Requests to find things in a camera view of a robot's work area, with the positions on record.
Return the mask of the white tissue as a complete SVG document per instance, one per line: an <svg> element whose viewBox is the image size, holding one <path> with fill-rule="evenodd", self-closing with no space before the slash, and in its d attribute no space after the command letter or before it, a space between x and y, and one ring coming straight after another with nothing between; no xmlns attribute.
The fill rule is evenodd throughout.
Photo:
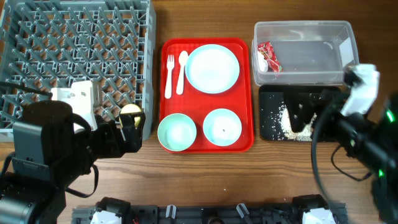
<svg viewBox="0 0 398 224"><path fill-rule="evenodd" d="M259 70L261 72L267 72L269 66L267 60L264 58L264 55L260 51L257 52L257 58L258 58Z"/></svg>

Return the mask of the red strawberry cake wrapper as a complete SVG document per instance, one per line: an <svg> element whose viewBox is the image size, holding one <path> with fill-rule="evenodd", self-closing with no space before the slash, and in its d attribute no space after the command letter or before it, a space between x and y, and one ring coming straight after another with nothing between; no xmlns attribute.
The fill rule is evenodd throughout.
<svg viewBox="0 0 398 224"><path fill-rule="evenodd" d="M260 51L264 55L269 66L268 69L271 69L272 72L283 72L283 68L277 59L274 48L269 41L258 44L257 51Z"/></svg>

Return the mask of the yellow plastic cup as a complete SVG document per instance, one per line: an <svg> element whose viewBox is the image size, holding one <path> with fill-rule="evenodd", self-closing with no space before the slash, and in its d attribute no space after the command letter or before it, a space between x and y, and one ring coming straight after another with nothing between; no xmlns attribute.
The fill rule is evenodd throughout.
<svg viewBox="0 0 398 224"><path fill-rule="evenodd" d="M135 104L124 105L119 112L119 122L120 122L121 127L124 126L122 119L121 119L122 115L134 115L135 116L134 117L134 125L136 128L138 128L139 125L142 124L142 118L140 117L141 113L142 113L142 109L140 106L137 106Z"/></svg>

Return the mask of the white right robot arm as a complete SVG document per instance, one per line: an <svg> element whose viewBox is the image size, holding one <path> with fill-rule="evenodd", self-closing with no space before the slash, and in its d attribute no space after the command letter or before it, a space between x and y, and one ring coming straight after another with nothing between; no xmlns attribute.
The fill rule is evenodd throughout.
<svg viewBox="0 0 398 224"><path fill-rule="evenodd" d="M317 164L319 140L335 140L344 148L347 156L357 159L375 178L371 194L384 223L397 223L397 106L390 104L380 123L367 119L365 114L355 112L343 115L348 104L348 93L336 88L318 88L316 92L284 92L284 103L293 114L294 130L302 128L312 117L311 162L317 186L330 203L331 198L324 187Z"/></svg>

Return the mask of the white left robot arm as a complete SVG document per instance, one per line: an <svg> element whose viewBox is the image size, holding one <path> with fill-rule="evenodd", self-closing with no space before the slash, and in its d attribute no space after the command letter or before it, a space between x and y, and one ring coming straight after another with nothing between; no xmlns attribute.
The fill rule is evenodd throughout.
<svg viewBox="0 0 398 224"><path fill-rule="evenodd" d="M14 152L1 170L1 223L56 223L66 194L88 198L70 188L81 175L99 181L97 159L120 158L142 146L143 112L121 114L122 128L95 116L89 123L62 101L25 107L13 127Z"/></svg>

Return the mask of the pink plastic fork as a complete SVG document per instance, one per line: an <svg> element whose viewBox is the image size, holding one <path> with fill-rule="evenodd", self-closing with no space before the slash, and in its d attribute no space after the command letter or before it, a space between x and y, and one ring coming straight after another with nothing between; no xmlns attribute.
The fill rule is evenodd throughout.
<svg viewBox="0 0 398 224"><path fill-rule="evenodd" d="M164 96L166 99L170 99L172 96L172 70L174 69L175 60L173 55L167 57L167 79L165 84Z"/></svg>

